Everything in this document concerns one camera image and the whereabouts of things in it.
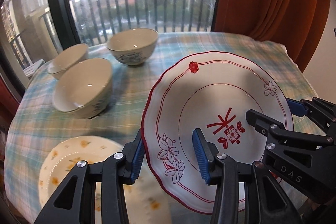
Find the bowl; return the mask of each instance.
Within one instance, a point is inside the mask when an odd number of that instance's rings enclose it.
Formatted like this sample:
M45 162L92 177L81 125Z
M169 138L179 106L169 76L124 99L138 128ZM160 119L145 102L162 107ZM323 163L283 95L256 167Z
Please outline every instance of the bowl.
M152 29L130 29L114 35L107 42L107 48L120 63L140 65L152 55L158 37L157 31Z
M88 59L87 44L77 44L61 52L48 66L48 73L56 79L73 65Z
M59 79L52 95L56 110L76 118L91 118L108 105L112 93L112 66L103 58L79 62Z

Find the wall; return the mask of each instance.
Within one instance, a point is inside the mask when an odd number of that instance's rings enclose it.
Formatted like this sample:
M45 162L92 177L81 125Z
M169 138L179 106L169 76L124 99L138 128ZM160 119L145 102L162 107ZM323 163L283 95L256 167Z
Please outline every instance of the wall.
M321 40L303 72L319 97L336 103L336 1L330 1L329 16Z

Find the tablecloth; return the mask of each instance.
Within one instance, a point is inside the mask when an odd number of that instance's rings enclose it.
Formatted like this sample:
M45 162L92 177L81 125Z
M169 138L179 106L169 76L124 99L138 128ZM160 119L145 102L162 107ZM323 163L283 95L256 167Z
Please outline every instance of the tablecloth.
M153 55L137 67L119 63L106 45L90 47L90 58L106 58L113 66L113 94L107 109L94 119L75 119L56 111L51 96L57 80L48 75L48 63L39 68L8 132L5 187L9 200L33 223L41 210L37 187L40 168L53 147L81 135L98 135L122 145L132 141L140 127L149 91L159 76L184 56L210 50L233 52L255 62L273 77L286 97L299 100L316 96L282 45L254 41L243 35L163 33L159 35ZM294 117L294 128L296 131L322 134L306 117ZM296 190L288 194L296 207L305 201L305 197ZM209 216L192 212L172 198L170 205L173 223L209 221Z

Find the blue gripper pad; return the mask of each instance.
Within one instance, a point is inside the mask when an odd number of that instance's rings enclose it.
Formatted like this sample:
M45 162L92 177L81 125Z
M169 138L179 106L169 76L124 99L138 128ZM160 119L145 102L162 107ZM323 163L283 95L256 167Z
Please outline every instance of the blue gripper pad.
M142 140L140 140L132 161L132 173L130 177L132 183L134 183L135 180L139 177L144 155L145 148L143 146Z
M193 147L195 150L199 172L206 184L210 183L209 163L202 147L201 141L197 135L196 130L193 131Z

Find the balcony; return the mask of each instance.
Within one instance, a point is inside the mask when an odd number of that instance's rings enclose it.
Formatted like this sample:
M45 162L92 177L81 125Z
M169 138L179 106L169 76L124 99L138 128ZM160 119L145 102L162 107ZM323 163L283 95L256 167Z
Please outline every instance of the balcony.
M107 42L131 28L210 31L216 0L69 0L80 40Z

